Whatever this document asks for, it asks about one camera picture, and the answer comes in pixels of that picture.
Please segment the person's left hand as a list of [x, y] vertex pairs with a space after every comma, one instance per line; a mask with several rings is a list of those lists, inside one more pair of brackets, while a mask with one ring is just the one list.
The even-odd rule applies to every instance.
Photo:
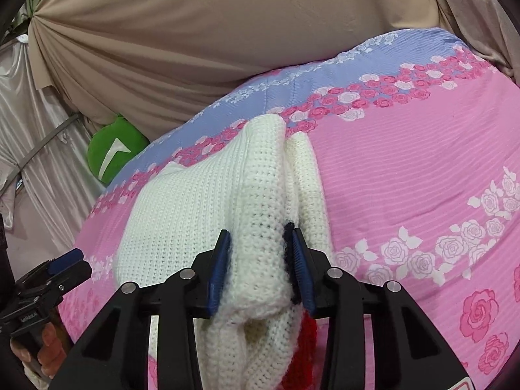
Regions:
[[37, 355], [41, 373], [50, 379], [56, 376], [73, 345], [63, 324], [47, 323], [41, 334], [42, 347]]

